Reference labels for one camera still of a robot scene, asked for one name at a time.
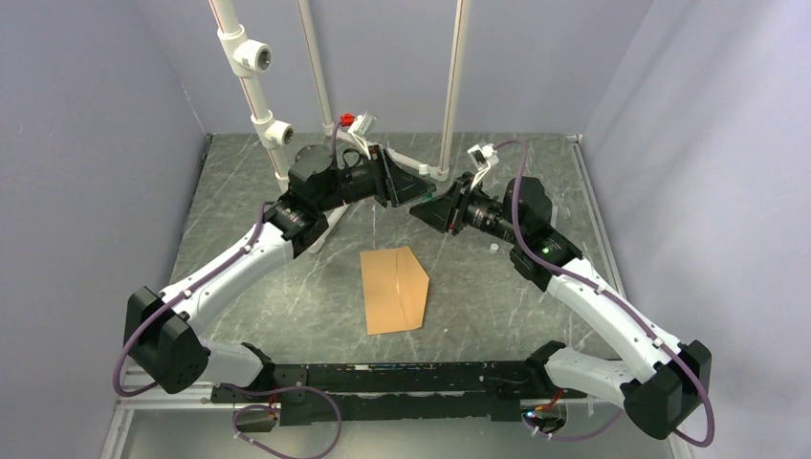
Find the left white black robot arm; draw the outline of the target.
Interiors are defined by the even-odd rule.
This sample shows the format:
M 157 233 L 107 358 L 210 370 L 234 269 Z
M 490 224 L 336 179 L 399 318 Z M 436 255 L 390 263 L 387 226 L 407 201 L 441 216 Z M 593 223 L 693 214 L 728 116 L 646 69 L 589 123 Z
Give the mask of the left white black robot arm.
M 253 402 L 275 385 L 274 363 L 256 346 L 208 342 L 201 333 L 244 291 L 295 260 L 330 227 L 333 209 L 372 198 L 394 208 L 426 198 L 434 183 L 396 164 L 370 145 L 354 164 L 341 164 L 323 144 L 301 148 L 288 171 L 288 188 L 261 204 L 256 222 L 203 268 L 155 293 L 141 287 L 127 300 L 123 355 L 168 394 L 199 381 L 228 383 Z

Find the green white glue stick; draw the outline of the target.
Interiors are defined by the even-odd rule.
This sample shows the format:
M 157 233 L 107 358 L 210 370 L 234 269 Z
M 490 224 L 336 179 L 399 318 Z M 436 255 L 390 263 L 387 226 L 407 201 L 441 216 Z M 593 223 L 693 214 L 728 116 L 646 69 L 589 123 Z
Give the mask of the green white glue stick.
M 429 164 L 420 164 L 418 166 L 418 175 L 426 182 L 430 182 L 429 190 L 421 198 L 422 202 L 430 201 L 436 197 L 439 184 L 437 173 L 438 169 L 434 166 L 430 166 Z

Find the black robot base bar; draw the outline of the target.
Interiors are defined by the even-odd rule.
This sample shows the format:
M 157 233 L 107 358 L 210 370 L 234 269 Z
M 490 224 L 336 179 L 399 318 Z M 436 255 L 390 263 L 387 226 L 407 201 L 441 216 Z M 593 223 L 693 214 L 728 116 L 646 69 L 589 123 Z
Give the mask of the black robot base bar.
M 273 363 L 236 391 L 219 383 L 216 404 L 276 408 L 282 426 L 348 422 L 485 418 L 517 422 L 584 395 L 560 389 L 527 361 Z

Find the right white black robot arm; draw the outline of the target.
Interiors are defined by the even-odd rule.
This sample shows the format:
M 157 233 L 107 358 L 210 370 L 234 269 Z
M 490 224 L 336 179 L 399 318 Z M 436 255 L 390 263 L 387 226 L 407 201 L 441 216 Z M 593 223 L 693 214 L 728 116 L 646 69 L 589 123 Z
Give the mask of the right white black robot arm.
M 654 325 L 597 273 L 582 251 L 551 223 L 553 203 L 541 181 L 511 180 L 491 197 L 469 172 L 444 194 L 409 213 L 441 233 L 471 228 L 513 244 L 514 269 L 568 306 L 617 353 L 594 358 L 549 341 L 525 361 L 527 384 L 539 397 L 573 389 L 620 408 L 647 436 L 665 440 L 708 397 L 712 354 Z

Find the brown paper envelope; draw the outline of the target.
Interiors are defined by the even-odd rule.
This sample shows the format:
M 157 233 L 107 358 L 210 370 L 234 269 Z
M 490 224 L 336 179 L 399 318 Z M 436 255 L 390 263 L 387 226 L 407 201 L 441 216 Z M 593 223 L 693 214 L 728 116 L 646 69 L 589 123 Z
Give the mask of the brown paper envelope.
M 429 277 L 411 248 L 362 251 L 360 260 L 367 334 L 421 328 Z

